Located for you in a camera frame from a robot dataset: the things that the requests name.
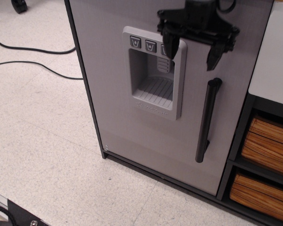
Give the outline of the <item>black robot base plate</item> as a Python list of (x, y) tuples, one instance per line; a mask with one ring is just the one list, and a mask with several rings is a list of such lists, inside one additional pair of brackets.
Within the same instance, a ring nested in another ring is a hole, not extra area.
[(13, 201), (8, 199), (7, 203), (8, 203), (8, 210), (11, 212), (11, 214), (15, 218), (18, 226), (48, 226), (49, 225), (46, 222), (44, 222), (42, 219), (35, 216), (34, 214), (20, 207)]

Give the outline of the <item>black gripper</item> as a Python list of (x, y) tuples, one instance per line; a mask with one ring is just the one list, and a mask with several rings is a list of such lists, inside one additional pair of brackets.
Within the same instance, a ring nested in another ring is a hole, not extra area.
[(238, 27), (224, 20), (221, 13), (231, 12), (236, 1), (225, 10), (220, 8), (218, 0), (186, 0), (182, 9), (161, 9), (158, 32), (163, 36), (166, 55), (174, 59), (179, 48), (180, 38), (185, 38), (210, 45), (207, 57), (207, 70), (217, 66), (225, 51), (232, 51)]

